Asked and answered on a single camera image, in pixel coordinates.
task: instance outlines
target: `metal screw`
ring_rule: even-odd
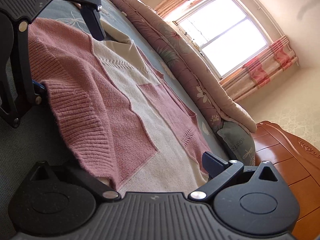
[[[39,105],[41,104],[42,98],[41,97],[36,97],[36,104]]]
[[[28,28],[28,23],[23,21],[23,22],[20,22],[19,24],[19,31],[20,32],[24,32],[26,29]]]
[[[190,196],[193,199],[204,199],[207,196],[207,194],[202,191],[194,191],[190,193]]]
[[[13,120],[13,127],[17,128],[20,125],[20,120],[18,118]]]
[[[109,191],[102,193],[102,196],[104,198],[108,198],[108,199],[115,199],[115,198],[119,197],[119,193],[116,191],[113,191],[113,190],[109,190]]]

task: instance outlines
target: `pink sweater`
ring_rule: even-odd
[[[29,58],[33,78],[48,90],[60,133],[84,169],[96,177],[109,178],[118,188],[156,154],[157,148],[129,99],[94,55],[91,36],[39,18],[29,28]],[[167,111],[160,114],[203,170],[201,153],[209,148],[195,115],[166,84],[162,88],[141,87],[155,105],[165,103],[163,93],[173,99],[166,101]],[[179,117],[182,122],[178,124],[175,120]]]

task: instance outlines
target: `black plastic bracket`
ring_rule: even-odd
[[[57,236],[85,224],[102,202],[121,195],[78,165],[36,163],[12,197],[8,213],[17,231]]]
[[[231,228],[260,236],[292,231],[300,213],[298,201],[269,161],[261,162],[248,182],[220,191],[213,209]]]
[[[204,152],[204,154],[202,155],[202,165],[209,173],[211,178],[216,177],[229,167],[228,162],[222,160],[211,152]]]
[[[188,199],[197,202],[210,202],[222,189],[228,187],[236,181],[236,178],[243,172],[244,165],[240,161],[229,161],[230,167],[217,175],[214,179],[196,189],[195,192],[204,192],[204,198],[194,198],[193,194],[188,195]]]
[[[45,87],[33,82],[28,54],[28,25],[52,0],[0,0],[0,117],[13,128],[34,105],[45,100]],[[102,41],[106,34],[100,23],[101,0],[65,0],[81,5],[81,14],[93,38]],[[6,66],[10,58],[11,70]],[[12,71],[16,96],[8,78]]]

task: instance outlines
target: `carved wood trim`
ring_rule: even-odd
[[[262,126],[264,124],[270,123],[269,121],[263,121],[263,122],[259,122],[257,123],[257,127]]]
[[[267,122],[262,127],[277,139],[320,185],[320,151],[304,139],[284,131],[275,123]]]

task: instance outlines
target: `gray pillow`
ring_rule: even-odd
[[[217,134],[231,159],[239,160],[245,166],[255,166],[254,141],[241,126],[233,122],[224,122]]]

